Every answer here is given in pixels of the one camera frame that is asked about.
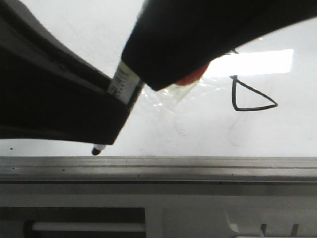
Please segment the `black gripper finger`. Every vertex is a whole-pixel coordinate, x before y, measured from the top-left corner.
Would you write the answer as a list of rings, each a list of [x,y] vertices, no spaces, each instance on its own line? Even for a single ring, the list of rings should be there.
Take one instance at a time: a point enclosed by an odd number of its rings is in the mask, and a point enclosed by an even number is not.
[[[111,78],[59,42],[18,0],[0,3],[0,137],[112,145],[140,94],[108,92]]]
[[[314,0],[151,0],[121,60],[158,91],[236,47],[316,15]]]

